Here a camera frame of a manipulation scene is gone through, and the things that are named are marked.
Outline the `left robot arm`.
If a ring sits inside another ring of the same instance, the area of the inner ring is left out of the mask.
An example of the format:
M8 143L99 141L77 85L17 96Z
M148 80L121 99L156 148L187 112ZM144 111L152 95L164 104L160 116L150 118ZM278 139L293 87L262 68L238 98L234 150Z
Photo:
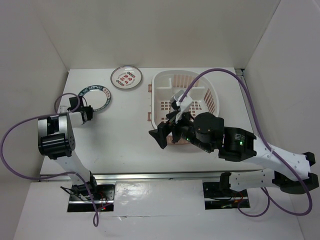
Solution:
M90 105L84 105L81 96L69 98L69 103L70 107L56 115L38 118L38 150L62 167L70 177L73 194L92 200L97 197L99 187L92 172L82 164L75 152L73 127L92 120L94 111Z

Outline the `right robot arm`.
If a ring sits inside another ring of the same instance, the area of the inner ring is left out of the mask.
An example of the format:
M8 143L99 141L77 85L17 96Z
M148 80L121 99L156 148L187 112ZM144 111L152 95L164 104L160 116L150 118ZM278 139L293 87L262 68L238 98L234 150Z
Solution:
M262 167L243 173L222 173L218 190L223 196L253 188L278 188L287 194L301 195L319 187L318 176L311 173L315 164L313 153L296 154L275 146L266 147L253 133L226 127L223 118L209 112L196 117L183 113L180 120L176 120L177 116L177 111L167 114L166 122L148 132L161 149L168 145L168 135L172 135L172 143L183 139L207 153L218 151L220 159Z

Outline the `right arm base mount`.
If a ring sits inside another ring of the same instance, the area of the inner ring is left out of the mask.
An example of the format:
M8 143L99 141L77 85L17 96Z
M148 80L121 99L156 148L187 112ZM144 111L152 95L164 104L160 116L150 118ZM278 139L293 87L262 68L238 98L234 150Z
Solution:
M220 190L218 182L203 182L203 197L205 210L224 210L250 208L248 192L234 190Z

